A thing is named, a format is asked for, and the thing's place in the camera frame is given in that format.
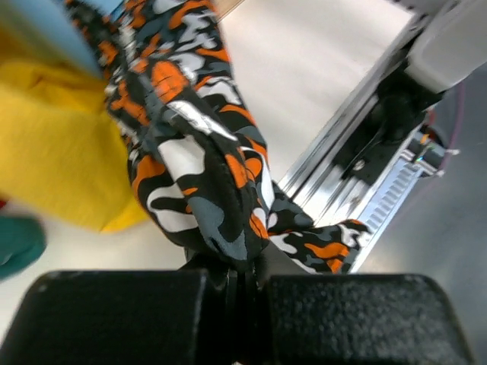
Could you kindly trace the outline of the camouflage patterned shorts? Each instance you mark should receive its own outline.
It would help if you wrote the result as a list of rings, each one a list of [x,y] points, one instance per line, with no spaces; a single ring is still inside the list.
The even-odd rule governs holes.
[[[107,79],[138,202],[178,246],[246,271],[276,246],[310,273],[339,273],[368,229],[318,227],[272,180],[210,1],[125,1],[118,17],[64,4]]]

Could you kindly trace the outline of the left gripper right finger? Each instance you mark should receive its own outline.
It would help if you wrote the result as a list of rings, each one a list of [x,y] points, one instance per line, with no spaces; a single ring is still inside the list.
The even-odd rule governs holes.
[[[424,275],[312,275],[274,246],[253,264],[250,364],[473,364]]]

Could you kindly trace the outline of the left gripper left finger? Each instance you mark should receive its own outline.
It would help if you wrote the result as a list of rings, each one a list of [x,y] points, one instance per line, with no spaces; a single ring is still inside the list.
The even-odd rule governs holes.
[[[237,273],[201,259],[176,271],[51,271],[28,288],[3,364],[229,364]]]

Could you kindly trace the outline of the dark green shorts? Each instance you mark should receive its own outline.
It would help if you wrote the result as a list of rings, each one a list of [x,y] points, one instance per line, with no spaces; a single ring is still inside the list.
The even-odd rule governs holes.
[[[22,272],[43,254],[46,235],[31,217],[1,216],[1,280]]]

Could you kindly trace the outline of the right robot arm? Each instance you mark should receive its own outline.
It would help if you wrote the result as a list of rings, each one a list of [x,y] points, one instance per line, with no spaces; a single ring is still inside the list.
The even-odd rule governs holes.
[[[486,63],[486,2],[447,1],[397,54],[377,88],[373,120],[380,136],[398,143],[427,108]]]

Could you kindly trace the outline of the light blue shorts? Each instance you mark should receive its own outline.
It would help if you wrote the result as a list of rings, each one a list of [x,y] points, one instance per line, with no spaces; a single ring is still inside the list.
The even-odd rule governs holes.
[[[95,77],[100,69],[68,19],[63,1],[2,1],[1,28],[37,59],[65,63]]]

